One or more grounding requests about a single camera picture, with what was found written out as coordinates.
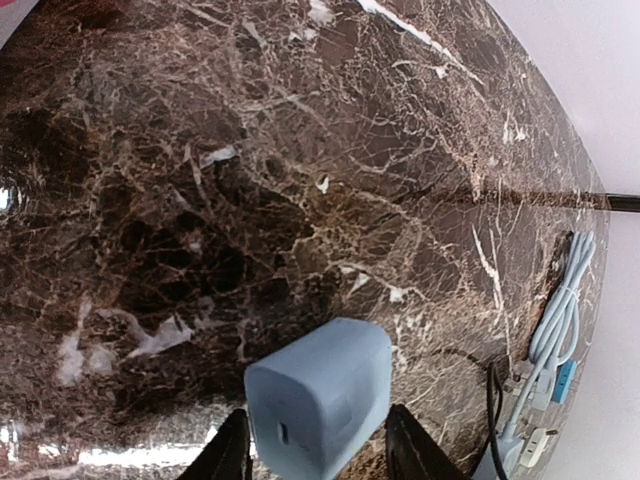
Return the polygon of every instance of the wall charger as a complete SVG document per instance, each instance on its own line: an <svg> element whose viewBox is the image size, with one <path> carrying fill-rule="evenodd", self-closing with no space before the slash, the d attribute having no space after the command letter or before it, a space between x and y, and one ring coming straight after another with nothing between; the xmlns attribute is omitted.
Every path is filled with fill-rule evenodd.
<svg viewBox="0 0 640 480"><path fill-rule="evenodd" d="M260 459L286 480L332 480L385 421L391 340L337 318L245 372Z"/></svg>

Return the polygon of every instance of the black cable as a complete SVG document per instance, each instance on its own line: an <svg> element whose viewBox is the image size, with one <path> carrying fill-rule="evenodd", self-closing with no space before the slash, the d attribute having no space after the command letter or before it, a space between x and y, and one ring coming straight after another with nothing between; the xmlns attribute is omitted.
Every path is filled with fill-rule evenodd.
<svg viewBox="0 0 640 480"><path fill-rule="evenodd" d="M489 420L489 443L491 446L491 456L493 457L493 464L496 467L496 473L498 474L498 478L500 480L509 480L507 478L507 474L504 471L504 467L502 466L502 461L500 460L500 452L498 451L498 437L496 433L496 416L493 414L494 409L494 399L493 399L493 389L494 386L498 388L498 415L502 410L502 400L504 397L504 392L502 391L502 385L500 384L500 379L498 378L498 374L496 373L496 367L493 362L489 364L489 369L487 371L487 418Z"/></svg>
<svg viewBox="0 0 640 480"><path fill-rule="evenodd" d="M498 391L498 409L495 412L494 415L494 425L498 424L498 421L500 420L500 414L502 413L502 401L504 398L504 392L502 390L502 384L500 382L500 379L498 378L498 375L495 371L495 366L493 364L493 362L491 362L489 364L489 367L487 367L487 388L489 388L489 378L493 377L493 381L494 384L496 386L496 390ZM493 407L489 406L488 409L489 412L493 412ZM473 466L473 469L471 470L472 472L475 472L476 470L478 470L478 467L480 467L480 462L482 462L482 457L484 452L486 452L487 448L490 448L490 444L491 444L491 436L487 435L487 439L484 442L484 445L482 445L482 449L480 450L480 455L478 456L478 459L476 460L476 464Z"/></svg>

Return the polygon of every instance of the light blue cable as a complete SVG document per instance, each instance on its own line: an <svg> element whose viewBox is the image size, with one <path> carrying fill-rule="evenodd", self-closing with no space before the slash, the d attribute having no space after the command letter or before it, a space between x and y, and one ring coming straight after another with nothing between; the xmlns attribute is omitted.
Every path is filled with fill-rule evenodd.
<svg viewBox="0 0 640 480"><path fill-rule="evenodd" d="M540 373L547 369L555 375L557 368L571 358L578 345L580 333L578 291L580 281L589 268L595 249L593 232L577 232L573 235L564 278L547 304L540 325L531 340L529 361L534 365L533 370L505 425L502 434L504 438L515 435L524 404ZM567 351L560 355L570 328L571 341Z"/></svg>

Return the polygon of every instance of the marble surface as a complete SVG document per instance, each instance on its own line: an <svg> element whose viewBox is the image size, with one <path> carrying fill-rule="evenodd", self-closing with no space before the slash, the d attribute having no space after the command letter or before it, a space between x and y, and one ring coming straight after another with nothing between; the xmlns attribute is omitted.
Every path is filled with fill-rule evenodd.
<svg viewBox="0 0 640 480"><path fill-rule="evenodd" d="M608 217L557 99L484 1L372 5L49 0L7 43L0 478L175 478L336 316L386 329L393 400L468 472L576 229L585 359Z"/></svg>

